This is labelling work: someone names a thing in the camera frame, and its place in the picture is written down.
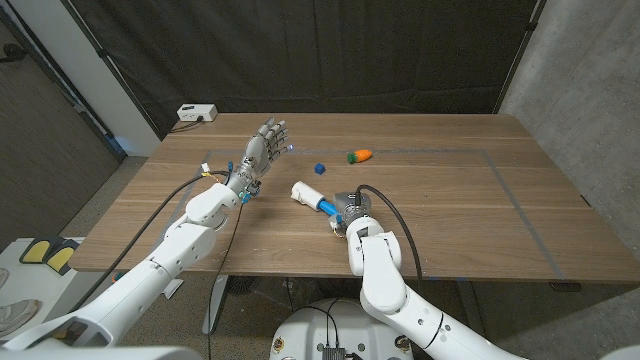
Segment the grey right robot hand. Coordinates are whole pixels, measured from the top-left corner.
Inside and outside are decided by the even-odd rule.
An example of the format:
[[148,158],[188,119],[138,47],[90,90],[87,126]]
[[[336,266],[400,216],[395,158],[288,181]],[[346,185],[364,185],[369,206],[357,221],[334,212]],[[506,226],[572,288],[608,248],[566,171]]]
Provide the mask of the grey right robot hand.
[[371,199],[366,194],[340,192],[333,195],[333,205],[337,214],[330,217],[334,232],[341,237],[346,235],[347,227],[356,219],[369,216]]

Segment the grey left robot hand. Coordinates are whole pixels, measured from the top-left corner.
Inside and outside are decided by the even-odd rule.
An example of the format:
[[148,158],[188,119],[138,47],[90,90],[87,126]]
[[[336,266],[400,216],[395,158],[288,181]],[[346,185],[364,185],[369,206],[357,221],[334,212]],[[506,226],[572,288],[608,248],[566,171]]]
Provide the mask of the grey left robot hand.
[[254,196],[259,188],[259,179],[281,155],[291,149],[286,122],[269,118],[249,139],[244,155],[231,173],[227,186],[240,199]]

